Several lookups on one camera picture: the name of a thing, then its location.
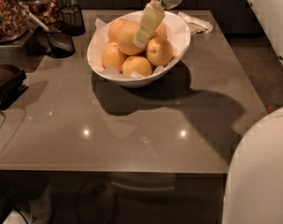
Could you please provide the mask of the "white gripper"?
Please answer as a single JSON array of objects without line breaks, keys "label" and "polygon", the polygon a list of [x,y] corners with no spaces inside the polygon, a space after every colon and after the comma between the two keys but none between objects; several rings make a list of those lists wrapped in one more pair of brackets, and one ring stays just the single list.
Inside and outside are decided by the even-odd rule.
[{"label": "white gripper", "polygon": [[164,10],[177,7],[182,0],[151,0],[142,11],[133,43],[144,48],[164,18]]}]

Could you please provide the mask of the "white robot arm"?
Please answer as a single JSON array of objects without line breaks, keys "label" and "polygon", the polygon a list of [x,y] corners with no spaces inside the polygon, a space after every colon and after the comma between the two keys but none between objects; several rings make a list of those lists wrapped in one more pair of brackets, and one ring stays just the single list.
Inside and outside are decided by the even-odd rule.
[{"label": "white robot arm", "polygon": [[[276,56],[283,66],[283,0],[247,0]],[[182,0],[150,0],[142,11],[134,44],[144,48],[165,16],[165,10],[178,6]]]}]

